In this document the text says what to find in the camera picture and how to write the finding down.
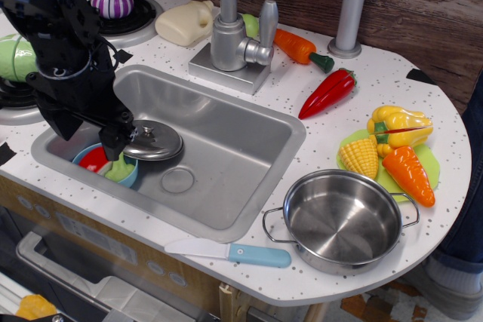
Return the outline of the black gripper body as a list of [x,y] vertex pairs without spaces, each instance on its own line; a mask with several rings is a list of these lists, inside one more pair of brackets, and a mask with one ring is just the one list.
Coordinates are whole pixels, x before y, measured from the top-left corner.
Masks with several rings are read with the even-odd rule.
[[31,72],[26,80],[42,117],[63,139],[69,140],[83,122],[101,128],[109,139],[133,139],[133,115],[114,93],[115,67],[110,58],[94,60],[71,75],[53,69],[48,74]]

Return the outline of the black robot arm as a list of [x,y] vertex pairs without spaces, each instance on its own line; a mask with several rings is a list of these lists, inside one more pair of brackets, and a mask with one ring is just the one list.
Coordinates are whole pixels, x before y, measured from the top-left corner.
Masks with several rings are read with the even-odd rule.
[[26,83],[44,120],[64,140],[83,122],[98,127],[106,158],[118,160],[137,130],[113,89],[117,51],[98,10],[87,0],[1,0],[1,9],[36,55]]

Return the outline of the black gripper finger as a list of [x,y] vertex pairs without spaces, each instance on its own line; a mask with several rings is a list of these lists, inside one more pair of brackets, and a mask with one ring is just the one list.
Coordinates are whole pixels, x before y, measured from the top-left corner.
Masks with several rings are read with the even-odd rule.
[[130,133],[113,126],[105,126],[99,132],[108,161],[117,161],[125,146],[131,141]]

